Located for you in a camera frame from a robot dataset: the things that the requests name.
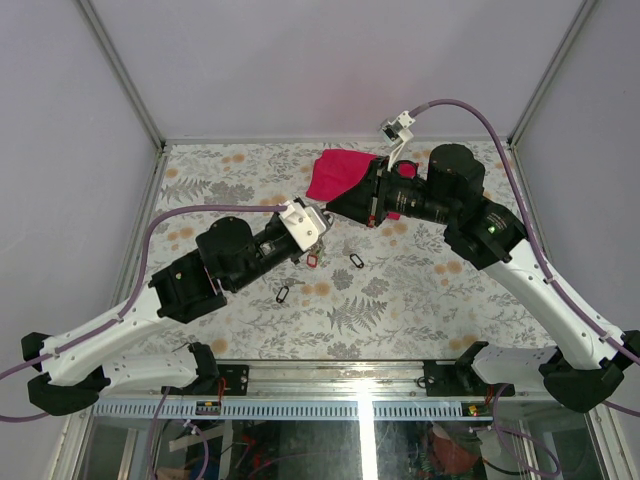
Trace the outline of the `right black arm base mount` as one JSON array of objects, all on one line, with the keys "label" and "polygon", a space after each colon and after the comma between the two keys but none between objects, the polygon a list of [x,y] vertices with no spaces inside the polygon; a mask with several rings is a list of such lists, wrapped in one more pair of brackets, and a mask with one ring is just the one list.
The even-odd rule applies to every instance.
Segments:
[{"label": "right black arm base mount", "polygon": [[476,341],[455,360],[424,360],[423,375],[416,383],[432,397],[484,396],[489,387],[498,390],[498,383],[487,383],[472,368],[478,354],[489,343]]}]

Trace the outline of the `keyring with coloured tags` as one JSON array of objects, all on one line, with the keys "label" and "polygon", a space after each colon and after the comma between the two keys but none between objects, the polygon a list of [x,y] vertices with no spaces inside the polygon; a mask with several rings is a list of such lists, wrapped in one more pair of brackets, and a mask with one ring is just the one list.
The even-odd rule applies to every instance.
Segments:
[{"label": "keyring with coloured tags", "polygon": [[323,210],[322,215],[326,220],[326,229],[307,252],[306,265],[311,269],[316,269],[320,265],[325,250],[324,236],[331,230],[334,223],[333,215],[330,212]]}]

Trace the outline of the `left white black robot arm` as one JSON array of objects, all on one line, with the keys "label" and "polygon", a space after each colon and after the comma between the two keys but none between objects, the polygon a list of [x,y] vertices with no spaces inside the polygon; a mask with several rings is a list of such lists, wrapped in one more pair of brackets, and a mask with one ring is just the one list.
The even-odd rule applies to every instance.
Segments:
[{"label": "left white black robot arm", "polygon": [[237,217],[218,219],[197,236],[194,250],[138,284],[120,305],[65,334],[23,337],[24,362],[38,373],[27,383],[29,402],[43,415],[64,416],[107,395],[212,392],[220,374],[212,349],[201,342],[149,356],[126,351],[225,307],[227,294],[285,261],[298,262],[330,227],[322,213],[296,204],[274,213],[259,232]]}]

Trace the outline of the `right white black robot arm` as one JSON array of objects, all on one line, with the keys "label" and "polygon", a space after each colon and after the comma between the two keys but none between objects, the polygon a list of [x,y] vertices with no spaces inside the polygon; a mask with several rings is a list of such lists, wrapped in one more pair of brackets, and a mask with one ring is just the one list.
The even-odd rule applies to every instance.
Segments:
[{"label": "right white black robot arm", "polygon": [[576,313],[590,307],[535,256],[523,222],[484,195],[484,165],[460,144],[436,147],[425,177],[407,177],[386,157],[372,160],[353,188],[327,205],[329,212],[370,228],[389,214],[442,224],[451,250],[510,292],[543,326],[554,345],[504,348],[478,341],[456,361],[456,382],[467,394],[489,385],[550,394],[586,413],[607,400],[639,352],[639,334],[603,318],[590,328]]}]

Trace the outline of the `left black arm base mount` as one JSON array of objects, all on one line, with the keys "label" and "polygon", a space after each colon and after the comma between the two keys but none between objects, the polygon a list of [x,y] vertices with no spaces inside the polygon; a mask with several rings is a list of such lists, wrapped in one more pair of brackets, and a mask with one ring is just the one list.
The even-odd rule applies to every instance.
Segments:
[{"label": "left black arm base mount", "polygon": [[223,364],[218,371],[218,377],[198,387],[196,395],[222,399],[247,395],[250,380],[250,367],[247,364]]}]

